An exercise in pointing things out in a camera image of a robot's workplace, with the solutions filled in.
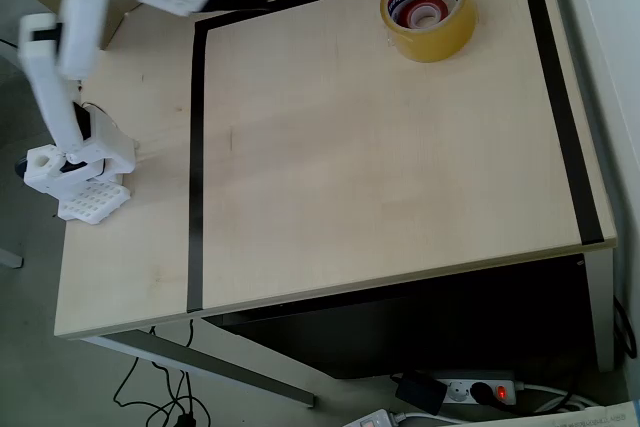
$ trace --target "wooden table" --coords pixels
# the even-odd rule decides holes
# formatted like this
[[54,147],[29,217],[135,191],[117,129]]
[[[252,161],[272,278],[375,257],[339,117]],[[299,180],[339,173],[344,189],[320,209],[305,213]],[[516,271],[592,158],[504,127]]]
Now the wooden table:
[[474,1],[435,64],[379,0],[137,9],[83,92],[140,142],[133,197],[67,224],[55,334],[191,368],[125,331],[584,252],[610,369],[616,232],[556,0]]

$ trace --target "table leg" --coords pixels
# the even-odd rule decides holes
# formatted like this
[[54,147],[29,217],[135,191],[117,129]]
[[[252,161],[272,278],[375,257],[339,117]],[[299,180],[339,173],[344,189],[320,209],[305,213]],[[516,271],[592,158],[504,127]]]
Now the table leg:
[[613,249],[584,254],[600,372],[613,370]]
[[314,404],[314,395],[306,390],[140,330],[91,337],[85,340],[178,370],[208,375],[219,380],[239,382],[286,397],[306,407],[313,407]]
[[17,269],[18,267],[22,267],[22,257],[7,250],[0,249],[0,265]]

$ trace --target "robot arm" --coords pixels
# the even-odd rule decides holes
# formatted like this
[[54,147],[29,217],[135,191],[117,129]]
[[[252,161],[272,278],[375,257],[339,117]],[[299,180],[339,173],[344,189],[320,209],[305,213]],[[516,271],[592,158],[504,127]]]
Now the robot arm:
[[[86,79],[109,0],[63,0],[53,14],[20,24],[19,56],[55,145],[27,153],[24,181],[60,203],[58,216],[96,224],[130,197],[120,185],[135,168],[135,142],[99,107],[74,102],[67,80]],[[139,0],[176,15],[264,8],[268,0]]]

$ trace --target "red light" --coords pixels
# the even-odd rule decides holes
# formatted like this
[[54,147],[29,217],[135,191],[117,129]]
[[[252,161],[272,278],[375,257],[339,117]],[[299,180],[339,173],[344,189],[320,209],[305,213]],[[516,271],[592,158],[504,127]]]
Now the red light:
[[499,385],[496,387],[496,395],[500,400],[505,400],[507,398],[507,388],[504,385]]

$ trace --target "electrical cord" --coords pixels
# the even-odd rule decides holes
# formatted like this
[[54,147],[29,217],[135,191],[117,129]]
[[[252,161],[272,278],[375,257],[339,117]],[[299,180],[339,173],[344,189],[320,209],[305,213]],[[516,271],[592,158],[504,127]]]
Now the electrical cord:
[[450,424],[466,424],[468,423],[467,420],[460,420],[460,419],[454,419],[453,417],[445,417],[444,415],[431,415],[431,414],[426,414],[424,412],[407,412],[405,413],[399,413],[399,414],[395,414],[393,416],[393,418],[395,419],[396,423],[400,423],[403,420],[409,419],[411,417],[424,417],[426,419],[433,419],[433,420],[441,420],[443,422],[448,422]]
[[522,412],[511,405],[502,403],[493,394],[493,389],[484,382],[476,382],[475,384],[473,384],[469,389],[469,394],[471,394],[471,397],[473,397],[473,399],[480,405],[488,405],[490,407],[493,407],[494,409],[500,410],[502,412],[508,412],[519,417],[532,417],[537,415],[557,413],[560,409],[564,408],[567,405],[567,402],[570,401],[571,397],[573,396],[572,390],[573,389],[570,389],[567,394],[562,399],[560,399],[560,401],[553,408],[535,412]]
[[633,333],[633,328],[631,327],[631,322],[629,321],[629,317],[627,317],[627,313],[624,311],[622,304],[620,301],[614,297],[613,305],[622,321],[622,327],[624,328],[624,332],[618,324],[614,322],[613,324],[613,336],[615,340],[622,346],[622,350],[629,356],[631,359],[635,359],[638,357],[638,346],[636,345],[636,336]]
[[[155,326],[151,327],[151,329],[149,330],[149,333],[151,335],[156,335]],[[193,341],[193,334],[194,334],[194,332],[193,332],[193,319],[192,319],[189,322],[189,339],[188,339],[187,343],[185,344],[185,347],[190,347],[191,346],[191,342]],[[125,384],[128,382],[129,378],[133,374],[133,372],[136,369],[139,361],[140,361],[140,358],[136,357],[136,359],[133,362],[133,365],[129,369],[129,372],[127,373],[125,378],[122,380],[122,382],[118,386],[118,389],[116,390],[115,394],[113,394],[113,402],[115,402],[116,405],[118,405],[118,407],[129,407],[131,405],[145,405],[147,407],[153,407],[155,410],[147,418],[146,425],[149,426],[149,422],[151,421],[151,419],[156,414],[162,412],[165,415],[165,421],[164,421],[164,423],[162,425],[163,425],[163,427],[165,427],[169,423],[169,420],[171,418],[171,413],[173,412],[173,410],[174,410],[176,405],[182,410],[182,415],[178,418],[178,425],[182,425],[181,421],[184,418],[188,418],[189,425],[195,425],[195,420],[193,420],[193,402],[196,402],[204,410],[205,414],[207,415],[208,424],[209,424],[209,426],[211,426],[211,416],[209,415],[209,411],[207,410],[207,408],[204,406],[204,404],[199,399],[197,399],[196,397],[193,396],[193,393],[191,391],[191,379],[189,378],[189,374],[187,372],[181,371],[182,377],[180,378],[180,382],[178,383],[178,389],[176,391],[176,394],[174,395],[173,394],[173,390],[171,389],[171,378],[170,378],[170,374],[169,374],[168,369],[156,364],[155,362],[151,362],[152,365],[156,369],[163,371],[164,374],[165,374],[165,380],[166,380],[166,383],[167,383],[167,390],[169,391],[169,396],[171,397],[171,401],[167,402],[163,406],[159,406],[159,405],[156,405],[154,403],[146,402],[146,401],[133,401],[133,402],[125,402],[125,403],[120,402],[118,400],[118,395],[120,394],[120,392],[124,388]],[[189,393],[188,393],[188,395],[180,396],[180,389],[182,387],[182,383],[185,380],[185,378],[187,379],[187,388],[189,390]],[[188,414],[187,414],[185,408],[180,403],[181,400],[186,400],[186,399],[189,400],[189,409],[190,409],[190,411],[189,411]]]
[[[554,387],[547,387],[546,385],[537,385],[537,384],[525,384],[523,382],[516,382],[516,390],[537,390],[539,392],[548,392],[550,394],[557,394],[560,397],[556,397],[555,399],[550,400],[546,404],[541,407],[538,407],[536,412],[545,411],[551,407],[555,407],[555,404],[560,402],[564,396],[568,394],[566,390],[556,389]],[[574,407],[578,407],[580,410],[584,410],[586,407],[599,407],[600,405],[594,402],[591,399],[587,399],[581,395],[573,394],[571,399],[566,402],[566,405],[572,405]]]
[[[179,401],[181,401],[181,400],[188,399],[188,398],[189,398],[189,396],[188,396],[188,395],[183,395],[182,397],[177,397],[177,398],[176,398],[176,400],[179,402]],[[211,427],[211,415],[209,415],[209,411],[208,411],[208,410],[207,410],[207,408],[204,406],[204,404],[203,404],[202,402],[200,402],[200,400],[199,400],[197,397],[193,397],[193,400],[195,400],[195,401],[196,401],[196,403],[197,403],[198,405],[200,405],[200,407],[202,408],[202,410],[204,411],[204,413],[207,415],[207,427]],[[158,407],[158,410],[156,410],[153,414],[151,414],[151,416],[149,417],[149,419],[147,419],[147,425],[149,425],[149,424],[148,424],[148,422],[149,422],[149,420],[150,420],[154,415],[156,415],[156,414],[157,414],[158,412],[160,412],[162,409],[165,409],[165,408],[169,407],[169,406],[171,405],[171,403],[172,403],[172,402],[173,402],[173,401],[171,401],[171,402],[167,402],[167,403],[166,403],[166,404],[164,404],[162,407]]]
[[16,44],[14,44],[13,42],[9,42],[8,40],[0,39],[0,42],[2,42],[5,45],[8,45],[9,47],[13,47],[14,49],[18,48]]

